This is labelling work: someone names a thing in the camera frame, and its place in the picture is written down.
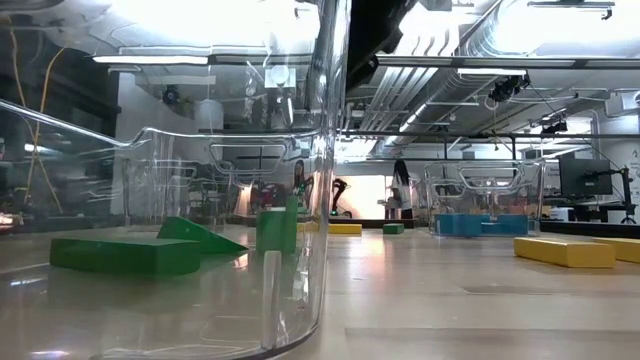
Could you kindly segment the long yellow block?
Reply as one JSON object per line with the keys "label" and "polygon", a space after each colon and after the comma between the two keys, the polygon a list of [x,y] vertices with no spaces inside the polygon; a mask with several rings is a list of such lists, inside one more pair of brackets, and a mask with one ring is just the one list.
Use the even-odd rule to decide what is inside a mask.
{"label": "long yellow block", "polygon": [[595,237],[593,241],[611,245],[618,261],[640,264],[640,239]]}
{"label": "long yellow block", "polygon": [[[315,222],[305,222],[305,223],[297,224],[298,232],[317,232],[319,230],[320,230],[320,225]],[[337,235],[361,235],[362,225],[330,223],[328,225],[328,233],[337,234]]]}

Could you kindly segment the green cylinder block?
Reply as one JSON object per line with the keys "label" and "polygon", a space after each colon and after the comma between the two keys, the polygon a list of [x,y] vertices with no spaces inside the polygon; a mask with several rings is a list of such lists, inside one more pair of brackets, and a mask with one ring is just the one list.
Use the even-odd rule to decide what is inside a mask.
{"label": "green cylinder block", "polygon": [[284,207],[271,208],[256,217],[256,249],[259,253],[296,250],[298,198],[289,196]]}

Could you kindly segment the long green block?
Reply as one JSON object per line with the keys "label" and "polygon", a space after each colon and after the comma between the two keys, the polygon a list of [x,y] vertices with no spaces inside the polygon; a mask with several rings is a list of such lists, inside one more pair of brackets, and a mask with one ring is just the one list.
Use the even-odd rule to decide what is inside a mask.
{"label": "long green block", "polygon": [[54,238],[49,250],[51,266],[102,274],[178,276],[200,263],[200,244],[177,239]]}

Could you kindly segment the clear plastic bin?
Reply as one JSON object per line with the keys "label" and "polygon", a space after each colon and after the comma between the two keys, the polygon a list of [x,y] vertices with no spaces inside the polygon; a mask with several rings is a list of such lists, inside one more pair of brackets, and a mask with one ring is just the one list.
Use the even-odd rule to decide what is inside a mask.
{"label": "clear plastic bin", "polygon": [[545,163],[535,160],[439,161],[425,166],[430,231],[437,235],[437,214],[483,215],[476,237],[517,237],[499,234],[497,218],[527,215],[529,233],[540,232]]}
{"label": "clear plastic bin", "polygon": [[123,211],[135,225],[160,225],[168,217],[222,225],[237,197],[233,178],[211,164],[127,159],[122,165]]}
{"label": "clear plastic bin", "polygon": [[[0,360],[264,359],[308,339],[323,305],[350,0],[0,0]],[[103,64],[185,55],[208,65]],[[213,165],[238,189],[204,226],[247,251],[178,276],[49,264],[54,238],[157,238],[125,218],[125,160]],[[293,254],[259,253],[284,207]]]}

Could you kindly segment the yellow rectangular block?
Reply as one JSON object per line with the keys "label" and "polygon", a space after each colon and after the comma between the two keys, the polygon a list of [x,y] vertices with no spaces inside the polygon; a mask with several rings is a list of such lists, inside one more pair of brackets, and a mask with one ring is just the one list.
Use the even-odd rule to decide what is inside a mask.
{"label": "yellow rectangular block", "polygon": [[559,239],[517,237],[514,255],[567,268],[613,268],[615,250],[611,245]]}

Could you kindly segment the long grey ceiling light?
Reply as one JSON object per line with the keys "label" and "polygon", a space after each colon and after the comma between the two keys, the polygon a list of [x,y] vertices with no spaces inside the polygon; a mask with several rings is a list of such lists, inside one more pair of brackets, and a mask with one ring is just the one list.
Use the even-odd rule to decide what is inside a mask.
{"label": "long grey ceiling light", "polygon": [[640,70],[640,58],[550,57],[444,57],[379,55],[387,67],[546,69],[546,70]]}

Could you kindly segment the bright ceiling light strip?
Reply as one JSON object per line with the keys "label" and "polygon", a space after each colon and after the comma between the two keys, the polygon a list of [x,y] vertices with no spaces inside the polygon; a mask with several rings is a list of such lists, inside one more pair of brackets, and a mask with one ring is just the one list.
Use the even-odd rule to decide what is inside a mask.
{"label": "bright ceiling light strip", "polygon": [[208,65],[207,57],[185,55],[113,55],[95,56],[96,63],[130,65]]}

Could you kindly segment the black computer monitor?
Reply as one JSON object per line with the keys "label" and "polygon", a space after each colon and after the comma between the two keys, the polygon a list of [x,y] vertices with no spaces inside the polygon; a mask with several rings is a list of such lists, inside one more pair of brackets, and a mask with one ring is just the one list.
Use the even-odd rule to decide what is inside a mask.
{"label": "black computer monitor", "polygon": [[560,159],[560,189],[564,196],[612,195],[610,162],[598,159]]}

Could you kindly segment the black aluminium table frame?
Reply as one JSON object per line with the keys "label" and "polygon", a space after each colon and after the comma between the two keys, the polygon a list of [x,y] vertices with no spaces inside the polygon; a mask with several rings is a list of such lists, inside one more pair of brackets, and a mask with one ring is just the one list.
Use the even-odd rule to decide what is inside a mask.
{"label": "black aluminium table frame", "polygon": [[[363,229],[382,228],[387,223],[402,223],[406,229],[419,228],[417,220],[384,220],[384,219],[330,219],[331,224],[360,224]],[[540,231],[567,235],[631,238],[640,239],[640,225],[598,223],[598,222],[560,222],[541,221]]]}

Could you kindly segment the silver ventilation duct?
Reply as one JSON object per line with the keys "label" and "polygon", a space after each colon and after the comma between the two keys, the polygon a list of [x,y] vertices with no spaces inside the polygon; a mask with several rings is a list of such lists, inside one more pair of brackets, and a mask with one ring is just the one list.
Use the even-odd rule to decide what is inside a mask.
{"label": "silver ventilation duct", "polygon": [[363,131],[380,132],[369,138],[369,153],[397,155],[425,132],[436,130],[455,111],[467,107],[497,76],[478,69],[402,68],[393,77],[388,98],[373,102],[371,115],[360,125]]}

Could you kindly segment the black overhead pipe rail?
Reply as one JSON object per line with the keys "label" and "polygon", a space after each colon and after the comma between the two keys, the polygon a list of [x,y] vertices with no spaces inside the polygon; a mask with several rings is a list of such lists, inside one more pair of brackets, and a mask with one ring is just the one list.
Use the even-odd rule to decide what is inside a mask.
{"label": "black overhead pipe rail", "polygon": [[560,138],[581,138],[581,139],[640,139],[640,134],[576,134],[576,133],[496,133],[496,132],[387,132],[387,131],[364,131],[351,130],[341,132],[342,136],[364,136],[364,137],[431,137],[431,138],[539,138],[539,139],[560,139]]}

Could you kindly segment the ceiling light bracket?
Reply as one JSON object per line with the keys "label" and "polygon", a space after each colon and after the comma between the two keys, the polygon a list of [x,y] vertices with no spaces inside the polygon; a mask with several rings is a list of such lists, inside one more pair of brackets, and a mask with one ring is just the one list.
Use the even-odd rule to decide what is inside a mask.
{"label": "ceiling light bracket", "polygon": [[612,10],[616,3],[602,0],[529,0],[527,5],[534,8],[604,11],[601,18],[607,20],[612,16]]}

